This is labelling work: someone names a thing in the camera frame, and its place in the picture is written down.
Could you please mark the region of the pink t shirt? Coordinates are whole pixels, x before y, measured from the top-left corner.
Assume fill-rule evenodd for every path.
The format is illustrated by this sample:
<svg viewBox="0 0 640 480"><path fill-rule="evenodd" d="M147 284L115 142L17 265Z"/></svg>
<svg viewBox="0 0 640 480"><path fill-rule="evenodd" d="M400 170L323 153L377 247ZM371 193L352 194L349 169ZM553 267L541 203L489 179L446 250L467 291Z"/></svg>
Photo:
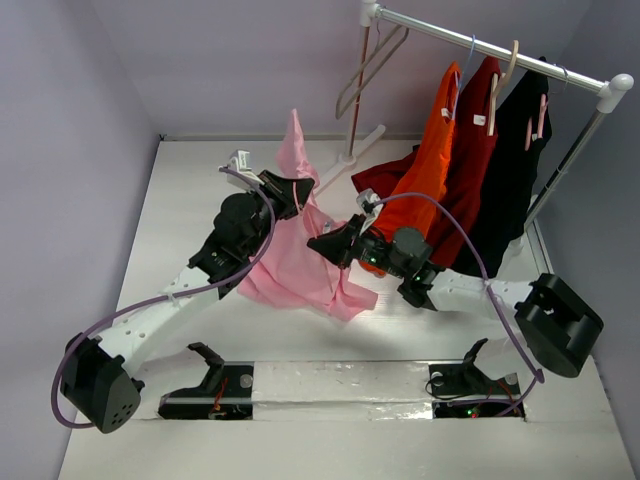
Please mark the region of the pink t shirt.
<svg viewBox="0 0 640 480"><path fill-rule="evenodd" d="M329 263L307 241L340 224L324 213L316 198L299 202L296 216L276 223L273 240L238 292L274 308L310 307L348 322L375 307L378 295L349 280L350 271Z"/></svg>

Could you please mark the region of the pink wire hanger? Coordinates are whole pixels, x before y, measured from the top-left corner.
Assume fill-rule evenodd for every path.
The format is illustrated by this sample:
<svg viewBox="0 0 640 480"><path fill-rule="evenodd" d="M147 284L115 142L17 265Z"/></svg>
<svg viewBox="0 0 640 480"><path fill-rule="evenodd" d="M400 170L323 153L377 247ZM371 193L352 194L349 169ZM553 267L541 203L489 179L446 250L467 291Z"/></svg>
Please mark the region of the pink wire hanger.
<svg viewBox="0 0 640 480"><path fill-rule="evenodd" d="M298 181L294 182L294 185L292 187L292 195L297 214L299 216L302 216L304 211L304 202L300 193L300 183Z"/></svg>

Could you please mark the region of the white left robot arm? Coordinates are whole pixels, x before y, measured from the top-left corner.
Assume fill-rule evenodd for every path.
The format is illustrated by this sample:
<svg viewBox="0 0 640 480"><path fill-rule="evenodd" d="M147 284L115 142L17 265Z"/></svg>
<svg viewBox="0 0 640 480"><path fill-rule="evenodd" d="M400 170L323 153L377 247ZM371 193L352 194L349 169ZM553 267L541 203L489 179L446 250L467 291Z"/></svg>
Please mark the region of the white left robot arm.
<svg viewBox="0 0 640 480"><path fill-rule="evenodd" d="M197 313L220 301L271 246L275 225L297 216L312 178L256 176L223 168L241 192L225 198L213 229L187 266L158 296L125 307L72 337L54 374L51 409L71 429L119 429L141 402L135 375L147 358Z"/></svg>

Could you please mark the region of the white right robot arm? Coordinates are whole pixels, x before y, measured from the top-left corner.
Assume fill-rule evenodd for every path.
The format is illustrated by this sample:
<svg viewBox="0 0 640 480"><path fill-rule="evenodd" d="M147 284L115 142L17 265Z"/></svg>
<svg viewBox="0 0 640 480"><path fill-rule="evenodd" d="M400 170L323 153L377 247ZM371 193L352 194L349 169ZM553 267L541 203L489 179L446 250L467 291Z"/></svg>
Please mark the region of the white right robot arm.
<svg viewBox="0 0 640 480"><path fill-rule="evenodd" d="M411 227L390 240L364 230L364 216L313 237L308 247L345 269L355 260L400 279L397 290L415 308L458 312L509 326L505 345L528 350L535 367L577 377L604 323L560 277L543 273L534 281L484 281L431 262L431 247Z"/></svg>

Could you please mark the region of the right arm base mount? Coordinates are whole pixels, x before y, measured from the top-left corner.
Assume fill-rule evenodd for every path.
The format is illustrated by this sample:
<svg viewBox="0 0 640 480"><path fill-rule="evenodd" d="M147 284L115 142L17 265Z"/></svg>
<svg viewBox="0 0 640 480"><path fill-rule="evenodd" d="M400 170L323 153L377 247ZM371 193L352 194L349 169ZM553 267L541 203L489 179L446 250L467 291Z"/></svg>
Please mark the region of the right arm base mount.
<svg viewBox="0 0 640 480"><path fill-rule="evenodd" d="M490 379L476 360L487 339L478 340L459 362L429 366L425 392L432 398L436 419L496 418L520 399L516 374Z"/></svg>

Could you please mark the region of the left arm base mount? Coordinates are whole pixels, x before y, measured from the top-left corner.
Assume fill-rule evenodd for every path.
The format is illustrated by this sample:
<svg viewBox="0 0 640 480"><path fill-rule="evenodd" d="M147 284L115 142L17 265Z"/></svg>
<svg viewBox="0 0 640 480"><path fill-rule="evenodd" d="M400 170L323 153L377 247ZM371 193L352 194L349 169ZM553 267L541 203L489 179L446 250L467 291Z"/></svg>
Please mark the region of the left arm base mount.
<svg viewBox="0 0 640 480"><path fill-rule="evenodd" d="M202 342L188 349L202 357L207 371L197 386L161 397L158 415L164 420L250 420L253 418L253 362L226 363Z"/></svg>

